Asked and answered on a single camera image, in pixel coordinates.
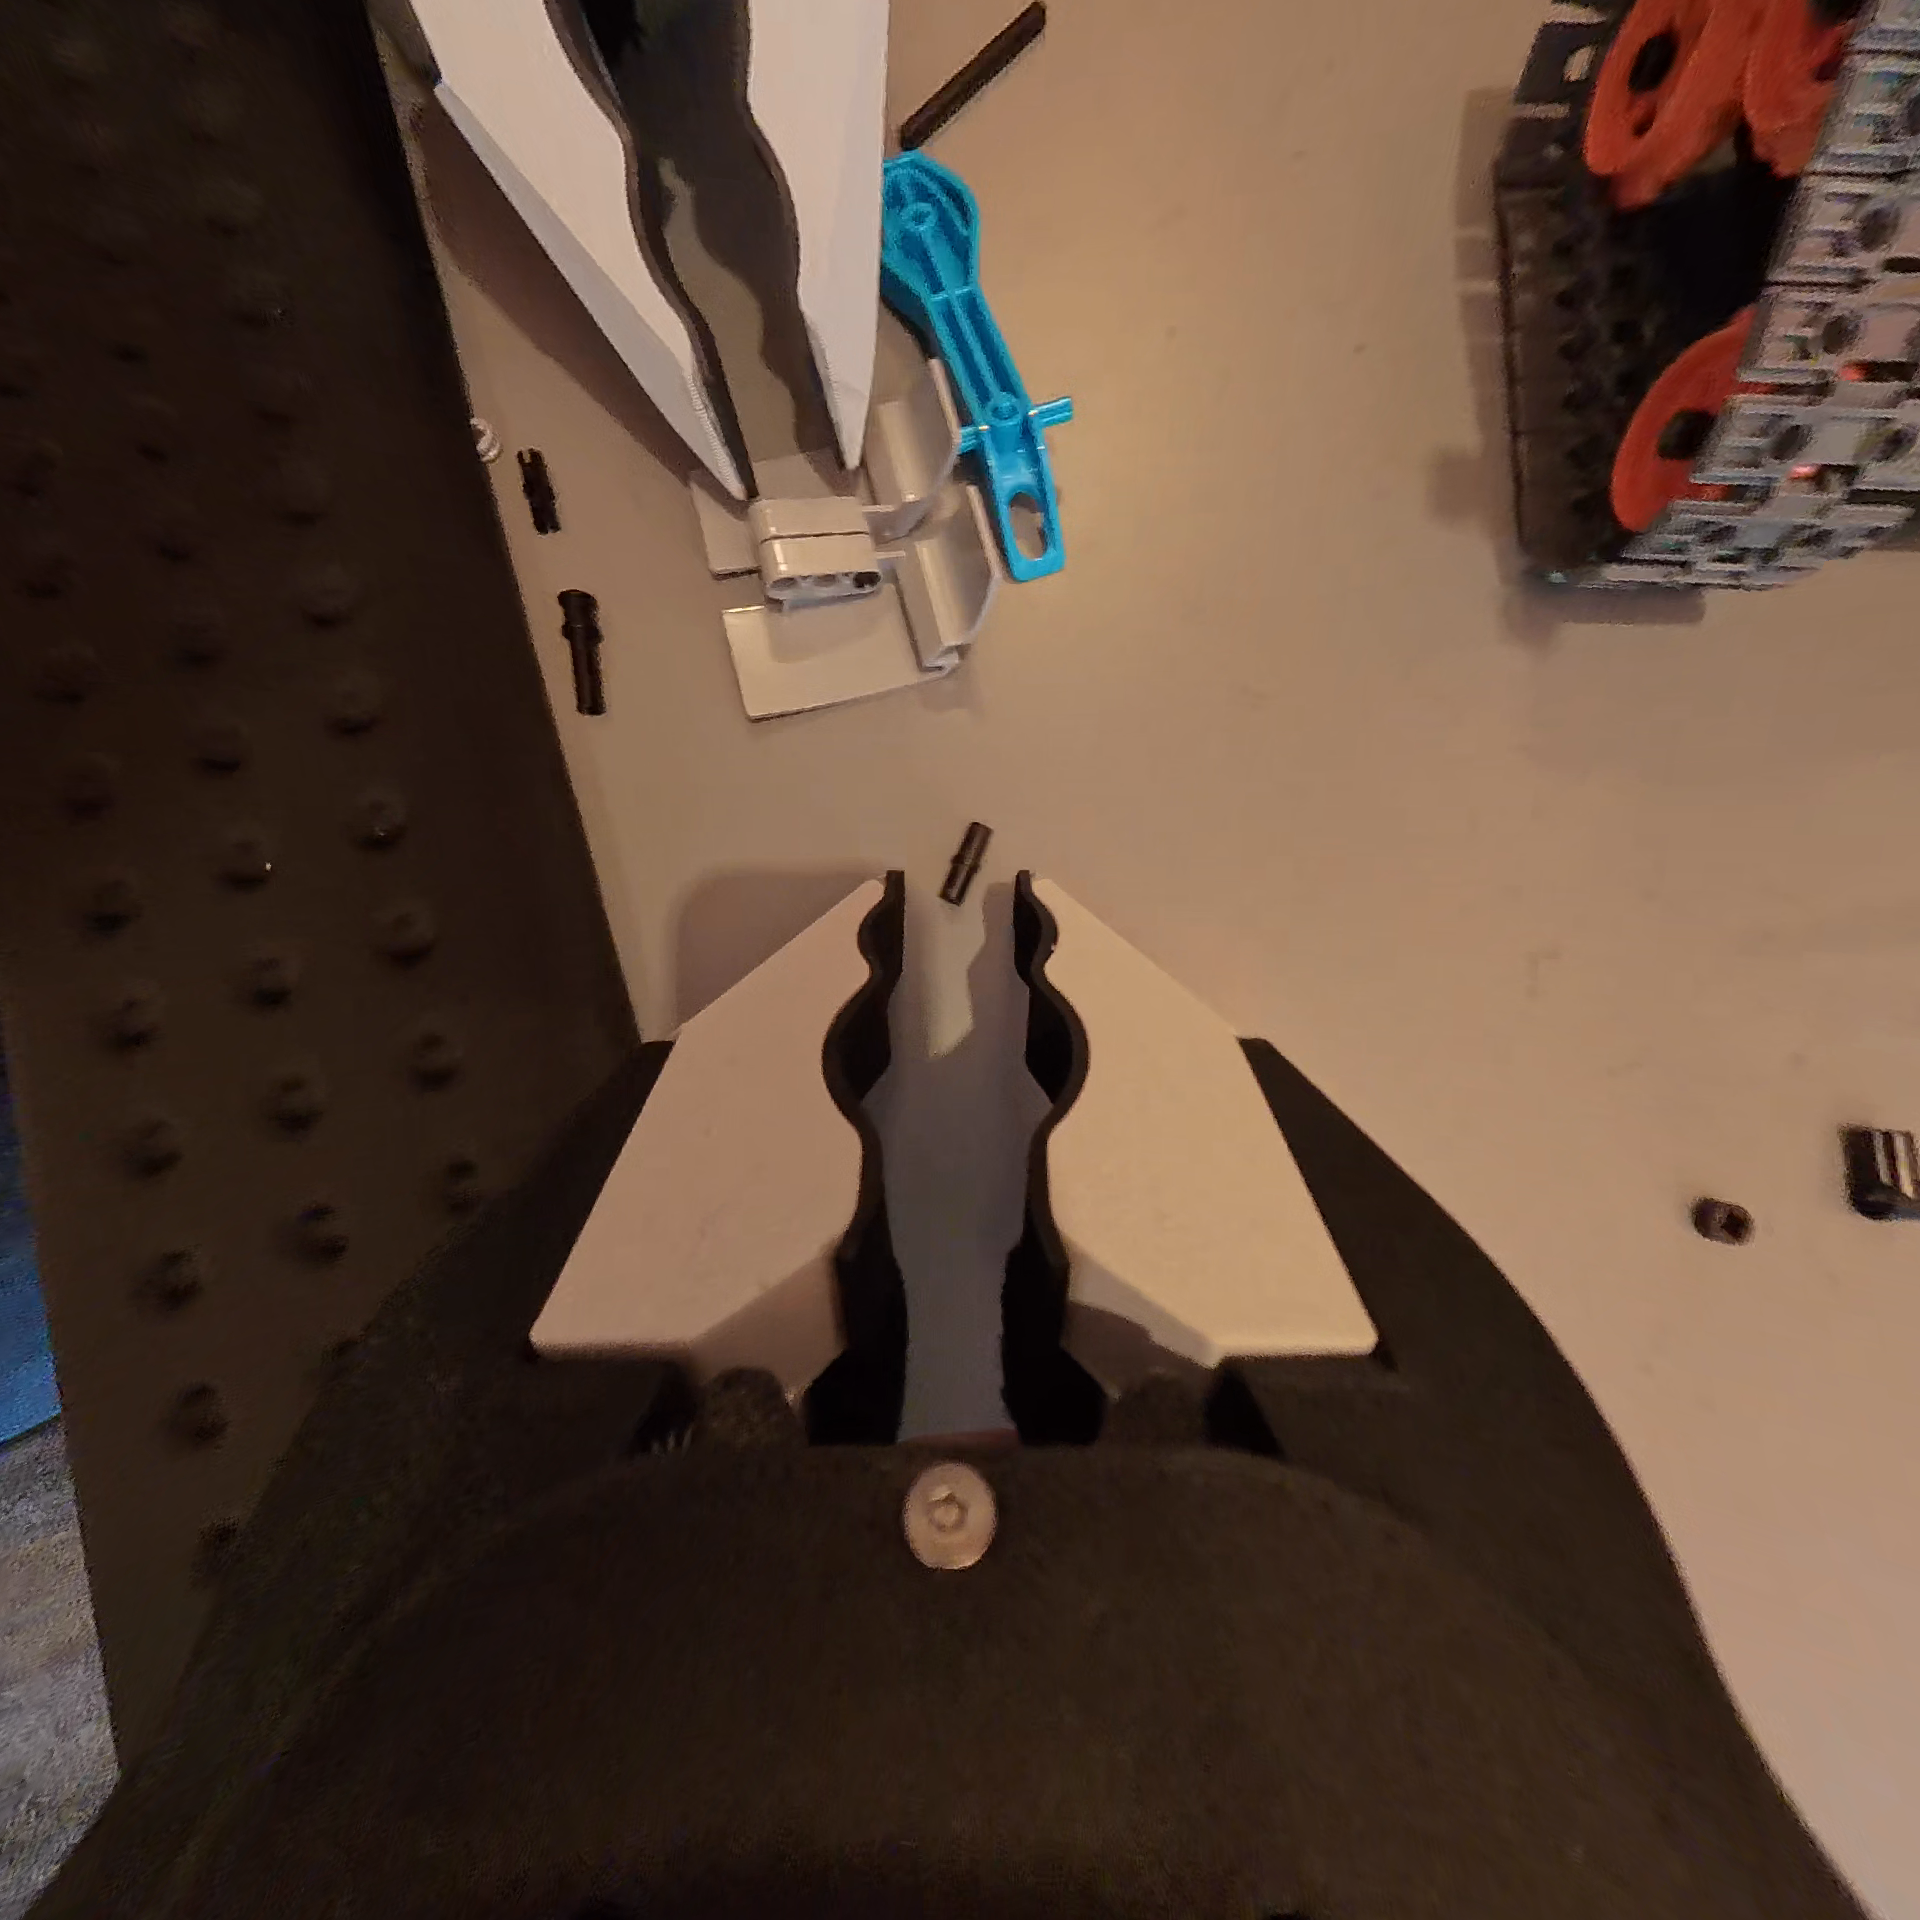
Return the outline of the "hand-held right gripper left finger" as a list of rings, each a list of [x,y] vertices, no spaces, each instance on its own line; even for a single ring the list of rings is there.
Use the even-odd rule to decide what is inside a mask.
[[[668,1042],[531,1327],[544,1360],[772,1379],[815,1445],[888,1446],[907,1308],[868,1100],[904,878],[864,878]]]

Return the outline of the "grey curved panel assembly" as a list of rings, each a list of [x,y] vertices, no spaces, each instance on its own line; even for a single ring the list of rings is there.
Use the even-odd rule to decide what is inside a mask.
[[[959,670],[1006,583],[994,544],[928,535],[884,546],[878,563],[870,591],[815,608],[779,610],[763,596],[722,608],[750,719],[860,704]]]
[[[736,500],[704,471],[687,480],[708,574],[715,580],[759,574],[791,586],[815,574],[876,572],[876,563],[784,559],[767,567],[767,544],[829,541],[847,550],[855,535],[876,550],[917,532],[946,487],[958,432],[934,383],[878,400],[862,461],[853,472],[827,471],[824,454],[796,452],[754,468],[756,496]]]

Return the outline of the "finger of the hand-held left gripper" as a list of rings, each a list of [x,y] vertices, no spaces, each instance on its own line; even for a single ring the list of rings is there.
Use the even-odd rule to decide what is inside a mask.
[[[884,2],[750,2],[748,108],[798,240],[798,302],[842,467],[874,402],[884,160]]]
[[[732,498],[751,491],[711,328],[639,188],[582,5],[410,5],[448,122],[660,418]]]

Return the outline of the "dark grey track link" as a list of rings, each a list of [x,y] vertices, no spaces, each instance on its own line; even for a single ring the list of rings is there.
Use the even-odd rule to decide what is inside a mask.
[[[1917,1133],[1846,1125],[1839,1130],[1844,1195],[1870,1221],[1917,1221]]]

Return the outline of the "grey orange tracked toy robot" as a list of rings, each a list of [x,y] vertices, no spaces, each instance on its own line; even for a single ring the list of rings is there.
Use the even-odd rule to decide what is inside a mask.
[[[1766,589],[1916,538],[1916,2],[1550,5],[1493,197],[1536,579]]]

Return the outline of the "long black axle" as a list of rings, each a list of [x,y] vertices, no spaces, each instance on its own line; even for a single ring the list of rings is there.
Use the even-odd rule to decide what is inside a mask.
[[[1050,10],[1045,2],[1026,2],[992,38],[963,62],[940,86],[926,95],[899,125],[901,152],[923,149],[933,136],[964,111],[990,84],[996,83],[1047,29]]]

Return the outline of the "teal separator tool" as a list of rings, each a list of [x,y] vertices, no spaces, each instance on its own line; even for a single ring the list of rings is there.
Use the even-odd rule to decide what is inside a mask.
[[[1064,567],[1050,430],[1071,398],[1032,400],[978,271],[972,188],[920,151],[879,170],[879,296],[940,364],[958,418],[958,454],[992,515],[1014,583]]]

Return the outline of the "black perforated chair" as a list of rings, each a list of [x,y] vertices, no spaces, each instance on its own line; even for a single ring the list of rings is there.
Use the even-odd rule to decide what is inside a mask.
[[[362,5],[5,5],[5,1053],[130,1759],[634,1044]]]

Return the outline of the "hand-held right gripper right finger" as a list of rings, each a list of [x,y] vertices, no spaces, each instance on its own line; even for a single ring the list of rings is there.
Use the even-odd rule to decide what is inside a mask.
[[[1014,879],[1012,931],[1042,1101],[998,1292],[1019,1442],[1088,1446],[1140,1391],[1207,1423],[1242,1363],[1375,1360],[1231,1023],[1052,878]]]

